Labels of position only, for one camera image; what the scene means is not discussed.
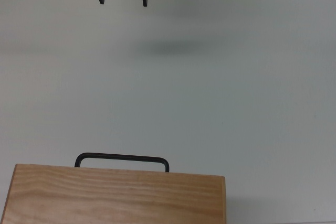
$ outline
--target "handle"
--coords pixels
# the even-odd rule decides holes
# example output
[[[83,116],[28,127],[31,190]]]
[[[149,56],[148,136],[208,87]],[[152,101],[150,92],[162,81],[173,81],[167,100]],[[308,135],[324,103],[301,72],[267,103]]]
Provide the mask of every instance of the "handle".
[[[165,172],[169,172],[169,163],[167,160],[161,157],[146,157],[146,156],[133,156],[133,155],[121,155],[121,154],[108,154],[108,153],[82,153],[76,158],[75,167],[80,167],[80,163],[84,158],[101,158],[101,159],[117,159],[117,160],[129,160],[129,161],[141,161],[160,163],[165,166]]]

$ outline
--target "table surface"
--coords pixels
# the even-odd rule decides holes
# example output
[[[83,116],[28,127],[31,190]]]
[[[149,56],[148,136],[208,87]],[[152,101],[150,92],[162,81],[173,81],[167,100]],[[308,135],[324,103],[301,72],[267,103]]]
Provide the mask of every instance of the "table surface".
[[[1,224],[225,224],[225,178],[16,165]]]
[[[336,0],[0,6],[0,205],[16,163],[106,152],[225,176],[229,224],[336,221]]]

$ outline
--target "white table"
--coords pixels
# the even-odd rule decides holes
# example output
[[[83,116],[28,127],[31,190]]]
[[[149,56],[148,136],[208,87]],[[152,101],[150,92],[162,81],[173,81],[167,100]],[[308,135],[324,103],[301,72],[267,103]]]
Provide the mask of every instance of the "white table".
[[[225,176],[229,224],[336,221],[336,0],[0,6],[1,206],[14,164],[107,152]]]

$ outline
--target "wood grain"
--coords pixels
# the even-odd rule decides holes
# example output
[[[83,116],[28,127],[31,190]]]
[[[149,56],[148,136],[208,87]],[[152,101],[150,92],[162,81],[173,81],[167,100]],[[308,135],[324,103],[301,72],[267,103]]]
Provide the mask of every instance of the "wood grain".
[[[224,224],[225,178],[16,165],[2,224]]]

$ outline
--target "box lid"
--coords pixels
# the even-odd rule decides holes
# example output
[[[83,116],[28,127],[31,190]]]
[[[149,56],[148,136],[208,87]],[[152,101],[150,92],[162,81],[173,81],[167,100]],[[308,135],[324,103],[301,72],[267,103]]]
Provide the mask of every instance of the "box lid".
[[[137,170],[15,167],[2,224],[224,224],[225,178]]]

